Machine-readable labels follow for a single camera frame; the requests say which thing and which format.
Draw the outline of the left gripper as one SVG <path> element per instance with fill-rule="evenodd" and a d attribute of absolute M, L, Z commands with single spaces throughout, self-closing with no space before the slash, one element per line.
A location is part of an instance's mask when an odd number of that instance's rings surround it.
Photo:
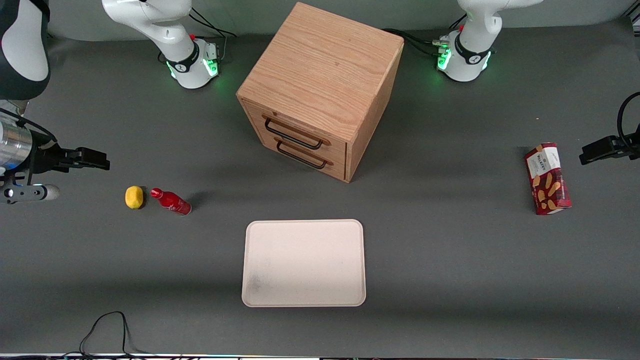
<path fill-rule="evenodd" d="M 640 159 L 639 136 L 622 136 L 619 143 L 617 136 L 606 136 L 583 146 L 582 153 L 579 155 L 580 163 L 586 166 L 596 161 L 619 158 L 620 150 L 622 156 L 628 157 L 629 160 Z"/>

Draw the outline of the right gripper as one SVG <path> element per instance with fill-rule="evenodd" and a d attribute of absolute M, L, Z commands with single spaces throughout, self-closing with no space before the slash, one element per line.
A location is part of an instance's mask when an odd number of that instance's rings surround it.
<path fill-rule="evenodd" d="M 48 171 L 68 173 L 70 168 L 91 168 L 109 171 L 111 162 L 107 155 L 98 150 L 79 147 L 75 150 L 75 161 L 68 157 L 66 149 L 61 148 L 57 141 L 45 134 L 31 134 L 32 147 L 23 168 L 32 174 L 43 174 Z"/>

